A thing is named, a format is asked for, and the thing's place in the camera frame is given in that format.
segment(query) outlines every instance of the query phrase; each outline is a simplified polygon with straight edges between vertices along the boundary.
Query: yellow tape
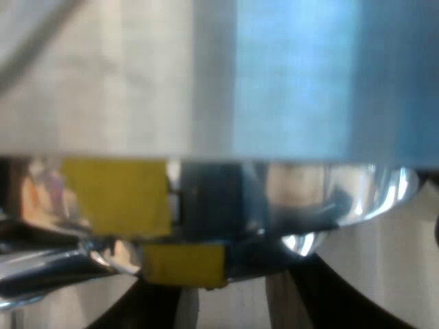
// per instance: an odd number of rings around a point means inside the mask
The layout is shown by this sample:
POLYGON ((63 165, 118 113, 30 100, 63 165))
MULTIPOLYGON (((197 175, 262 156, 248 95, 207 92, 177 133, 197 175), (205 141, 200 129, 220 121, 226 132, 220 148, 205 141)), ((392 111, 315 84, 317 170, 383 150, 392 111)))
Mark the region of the yellow tape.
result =
POLYGON ((217 288, 226 285, 223 245, 146 245, 144 270, 148 282, 217 288))
POLYGON ((171 233, 164 162, 69 158, 62 173, 94 233, 125 237, 171 233))

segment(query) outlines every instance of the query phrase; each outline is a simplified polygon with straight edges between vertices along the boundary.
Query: reflective metal surface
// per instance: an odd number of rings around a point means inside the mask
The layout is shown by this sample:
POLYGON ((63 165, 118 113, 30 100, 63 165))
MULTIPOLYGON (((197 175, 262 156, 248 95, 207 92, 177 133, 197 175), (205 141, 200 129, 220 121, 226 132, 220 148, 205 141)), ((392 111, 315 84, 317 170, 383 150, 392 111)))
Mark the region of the reflective metal surface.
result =
POLYGON ((137 275, 138 251, 123 241, 82 241, 77 245, 27 244, 0 255, 0 311, 39 302, 46 294, 77 282, 116 274, 137 275))
POLYGON ((91 278, 126 273, 153 280, 150 273, 161 265, 155 265, 148 247, 141 255, 148 243, 172 244, 170 252, 179 244, 215 243, 224 255, 216 267, 224 278, 220 282, 262 276, 300 262, 321 244, 327 230, 372 219, 407 201, 422 184, 415 171, 404 167, 173 160, 166 167, 171 234, 150 237, 135 228, 122 241, 110 235, 118 231, 95 236, 93 213, 90 221, 82 216, 80 195, 66 183, 60 158, 3 158, 0 164, 0 205, 7 216, 0 221, 4 308, 91 278), (20 235, 19 230, 28 233, 20 235))
POLYGON ((249 226, 267 234, 331 230, 372 219, 415 195, 411 169, 377 165, 247 164, 249 226))
POLYGON ((0 152, 437 166, 438 17, 430 0, 85 1, 3 91, 0 152))
POLYGON ((415 328, 439 326, 439 192, 427 183, 377 220, 332 232, 317 253, 367 298, 415 328))

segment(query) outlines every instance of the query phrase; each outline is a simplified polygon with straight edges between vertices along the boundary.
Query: chrome surface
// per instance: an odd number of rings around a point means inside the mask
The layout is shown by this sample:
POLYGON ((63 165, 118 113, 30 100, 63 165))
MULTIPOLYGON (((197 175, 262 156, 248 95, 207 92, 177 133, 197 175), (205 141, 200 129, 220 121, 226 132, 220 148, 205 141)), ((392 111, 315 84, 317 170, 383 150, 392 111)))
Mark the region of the chrome surface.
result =
MULTIPOLYGON (((122 297, 136 280, 125 275, 88 280, 53 291, 38 303, 16 311, 22 314, 23 328, 86 328, 122 297)), ((11 313, 0 313, 2 328, 16 328, 10 325, 10 317, 11 313)))
POLYGON ((77 204, 75 191, 65 184, 56 157, 11 158, 5 212, 29 226, 85 238, 91 225, 77 204))
POLYGON ((267 234, 277 235, 367 221, 409 200, 422 184, 411 169, 371 164, 246 164, 244 173, 248 225, 264 223, 267 234))
POLYGON ((430 0, 85 1, 3 90, 0 153, 437 167, 438 17, 430 0))
POLYGON ((415 328, 438 328, 438 214, 438 189, 427 183, 377 220, 332 232, 317 253, 389 313, 415 328))
POLYGON ((376 217, 407 201, 421 185, 418 174, 404 167, 172 160, 167 164, 171 235, 121 241, 93 236, 61 174, 61 158, 0 160, 5 170, 0 179, 9 182, 2 191, 7 217, 0 221, 5 308, 78 281, 136 276, 142 270, 142 243, 223 242, 228 280, 262 276, 314 252, 327 230, 376 217), (26 236, 32 238, 16 238, 19 229, 31 230, 26 236), (41 247, 44 242, 51 247, 41 247))
POLYGON ((123 241, 81 241, 41 249, 27 245, 0 255, 0 311, 39 302, 67 285, 109 275, 137 275, 139 251, 123 241))

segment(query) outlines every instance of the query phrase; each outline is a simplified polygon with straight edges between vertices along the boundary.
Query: yellow label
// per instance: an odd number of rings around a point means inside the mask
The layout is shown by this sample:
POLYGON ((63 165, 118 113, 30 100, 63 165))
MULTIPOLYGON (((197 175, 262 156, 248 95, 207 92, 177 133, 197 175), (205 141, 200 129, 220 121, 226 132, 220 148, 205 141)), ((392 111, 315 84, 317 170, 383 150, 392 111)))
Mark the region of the yellow label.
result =
POLYGON ((93 233, 124 237, 171 233, 165 162, 69 158, 62 173, 93 233))
POLYGON ((148 282, 217 288, 226 285, 225 250, 220 244, 146 245, 143 273, 148 282))

